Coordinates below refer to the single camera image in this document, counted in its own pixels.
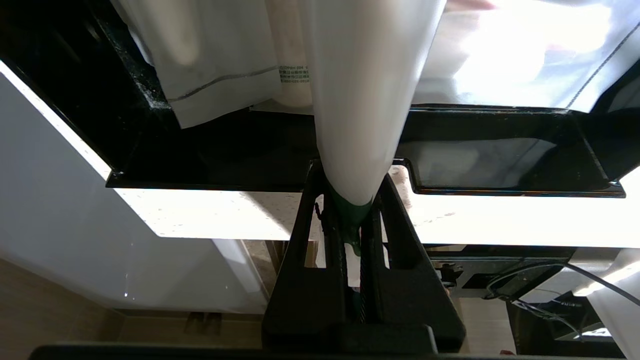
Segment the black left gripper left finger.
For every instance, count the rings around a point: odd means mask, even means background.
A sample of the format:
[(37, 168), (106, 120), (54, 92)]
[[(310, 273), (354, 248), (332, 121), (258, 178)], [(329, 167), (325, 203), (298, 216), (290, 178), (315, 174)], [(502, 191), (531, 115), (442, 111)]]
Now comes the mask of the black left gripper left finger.
[[(326, 266), (307, 268), (318, 196), (323, 196), (318, 218)], [(339, 351), (343, 330), (352, 319), (341, 222), (322, 163), (316, 160), (307, 174), (285, 257), (263, 315), (262, 346), (270, 351)]]

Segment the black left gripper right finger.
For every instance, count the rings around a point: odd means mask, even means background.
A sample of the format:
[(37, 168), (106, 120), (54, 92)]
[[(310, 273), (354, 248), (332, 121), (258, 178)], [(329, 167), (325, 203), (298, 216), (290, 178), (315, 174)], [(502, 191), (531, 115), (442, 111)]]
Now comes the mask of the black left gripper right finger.
[(361, 318), (393, 351), (459, 351), (466, 328), (390, 175), (361, 226)]

